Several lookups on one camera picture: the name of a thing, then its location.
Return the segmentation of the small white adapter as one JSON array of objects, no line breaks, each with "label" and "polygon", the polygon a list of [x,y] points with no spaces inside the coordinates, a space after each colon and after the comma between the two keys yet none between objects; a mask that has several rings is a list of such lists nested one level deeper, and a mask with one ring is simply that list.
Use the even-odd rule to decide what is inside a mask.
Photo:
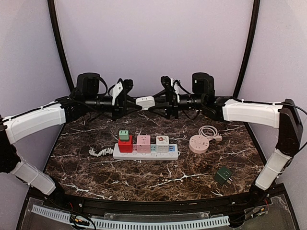
[{"label": "small white adapter", "polygon": [[155,106],[155,100],[153,96],[139,97],[136,99],[135,103],[136,105],[141,106],[143,111],[146,111],[149,108]]}]

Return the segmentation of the mint green usb charger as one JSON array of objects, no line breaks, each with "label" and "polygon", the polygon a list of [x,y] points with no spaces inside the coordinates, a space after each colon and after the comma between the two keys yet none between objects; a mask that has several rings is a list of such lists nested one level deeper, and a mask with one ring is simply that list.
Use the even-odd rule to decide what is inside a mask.
[{"label": "mint green usb charger", "polygon": [[130,135],[128,130],[120,130],[119,133],[119,140],[120,141],[129,141]]}]

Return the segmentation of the white cube tiger adapter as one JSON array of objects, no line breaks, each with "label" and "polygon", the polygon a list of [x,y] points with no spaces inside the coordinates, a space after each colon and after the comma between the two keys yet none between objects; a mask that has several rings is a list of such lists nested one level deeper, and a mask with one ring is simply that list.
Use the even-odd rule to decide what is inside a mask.
[{"label": "white cube tiger adapter", "polygon": [[169,137],[156,136],[156,152],[167,153],[169,151]]}]

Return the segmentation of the pink cube socket adapter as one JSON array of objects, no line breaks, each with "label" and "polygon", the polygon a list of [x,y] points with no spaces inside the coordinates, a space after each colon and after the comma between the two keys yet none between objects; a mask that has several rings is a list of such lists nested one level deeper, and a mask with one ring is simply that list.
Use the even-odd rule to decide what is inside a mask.
[{"label": "pink cube socket adapter", "polygon": [[151,136],[138,135],[136,145],[138,153],[151,153]]}]

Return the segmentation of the red cube socket adapter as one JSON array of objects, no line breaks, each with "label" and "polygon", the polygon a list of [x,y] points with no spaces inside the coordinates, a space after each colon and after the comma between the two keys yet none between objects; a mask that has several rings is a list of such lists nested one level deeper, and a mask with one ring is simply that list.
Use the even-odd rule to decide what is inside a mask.
[{"label": "red cube socket adapter", "polygon": [[132,135],[126,136],[125,138],[119,138],[118,148],[121,153],[132,153],[133,151],[133,141]]}]

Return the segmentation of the white power strip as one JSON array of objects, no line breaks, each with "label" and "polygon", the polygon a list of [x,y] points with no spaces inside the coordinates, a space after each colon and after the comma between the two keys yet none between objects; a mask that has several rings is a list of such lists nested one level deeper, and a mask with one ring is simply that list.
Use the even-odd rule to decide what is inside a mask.
[{"label": "white power strip", "polygon": [[180,156],[177,144],[170,144],[168,152],[157,152],[156,145],[151,144],[150,153],[138,153],[136,144],[133,145],[131,153],[120,152],[118,144],[115,144],[113,158],[115,160],[135,160],[135,161],[176,161]]}]

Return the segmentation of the pink round socket hub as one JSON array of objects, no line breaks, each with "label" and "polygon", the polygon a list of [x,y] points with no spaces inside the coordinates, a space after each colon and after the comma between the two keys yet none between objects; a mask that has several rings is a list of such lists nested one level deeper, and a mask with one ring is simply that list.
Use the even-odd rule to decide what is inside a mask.
[{"label": "pink round socket hub", "polygon": [[189,149],[196,154],[205,153],[209,145],[209,140],[202,135],[194,135],[189,139]]}]

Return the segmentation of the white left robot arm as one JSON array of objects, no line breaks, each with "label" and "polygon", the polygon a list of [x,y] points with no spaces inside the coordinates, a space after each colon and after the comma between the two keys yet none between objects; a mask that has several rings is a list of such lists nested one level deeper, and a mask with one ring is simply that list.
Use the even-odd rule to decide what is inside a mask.
[{"label": "white left robot arm", "polygon": [[1,173],[10,173],[47,196],[60,190],[50,176],[19,156],[14,145],[34,133],[75,121],[88,112],[117,120],[140,109],[135,99],[128,96],[133,88],[131,79],[119,79],[111,88],[105,87],[104,93],[99,93],[100,84],[106,85],[106,82],[98,73],[80,74],[70,95],[30,111],[1,118]]}]

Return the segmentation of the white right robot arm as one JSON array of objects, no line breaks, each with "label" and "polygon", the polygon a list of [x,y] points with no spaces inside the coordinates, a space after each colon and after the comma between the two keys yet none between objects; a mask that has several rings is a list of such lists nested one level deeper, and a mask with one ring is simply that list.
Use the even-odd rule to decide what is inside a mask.
[{"label": "white right robot arm", "polygon": [[253,188],[266,191],[291,163],[304,145],[301,144],[303,124],[299,112],[304,109],[291,99],[282,102],[257,102],[233,96],[216,96],[214,77],[204,73],[192,74],[192,92],[179,80],[161,77],[163,89],[153,96],[133,98],[128,95],[132,80],[119,79],[112,92],[112,104],[123,117],[135,111],[147,110],[169,119],[180,111],[199,109],[208,119],[218,122],[242,122],[275,129],[276,146],[264,168],[255,179]]}]

